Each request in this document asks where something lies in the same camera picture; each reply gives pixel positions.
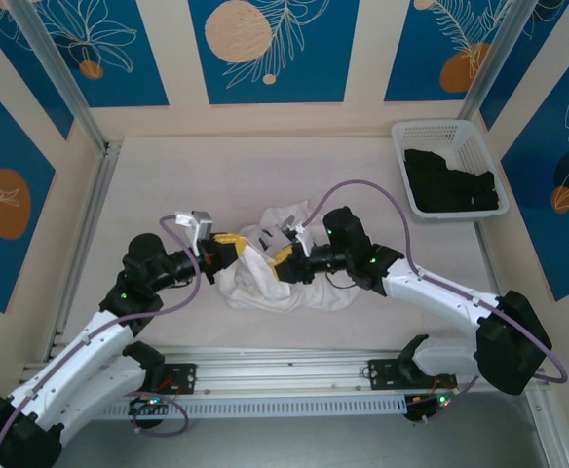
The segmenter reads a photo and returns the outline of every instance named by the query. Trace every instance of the white plastic basket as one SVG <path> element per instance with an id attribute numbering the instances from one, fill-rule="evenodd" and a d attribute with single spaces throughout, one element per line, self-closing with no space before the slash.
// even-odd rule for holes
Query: white plastic basket
<path id="1" fill-rule="evenodd" d="M 508 195 L 499 178 L 490 152 L 479 130 L 468 120 L 415 120 L 399 122 L 392 128 L 399 168 L 405 182 L 410 207 L 415 216 L 424 221 L 470 221 L 502 215 L 510 207 Z M 417 208 L 405 169 L 405 150 L 433 151 L 447 161 L 449 169 L 480 175 L 490 171 L 495 177 L 495 190 L 499 196 L 499 209 L 479 212 L 425 213 Z"/>

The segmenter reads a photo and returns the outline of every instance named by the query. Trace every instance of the black garment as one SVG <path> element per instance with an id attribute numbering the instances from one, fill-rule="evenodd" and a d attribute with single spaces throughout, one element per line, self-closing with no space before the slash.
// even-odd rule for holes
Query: black garment
<path id="1" fill-rule="evenodd" d="M 476 212 L 497 210 L 499 197 L 490 171 L 481 175 L 447 169 L 431 151 L 406 149 L 405 168 L 414 201 L 422 212 Z"/>

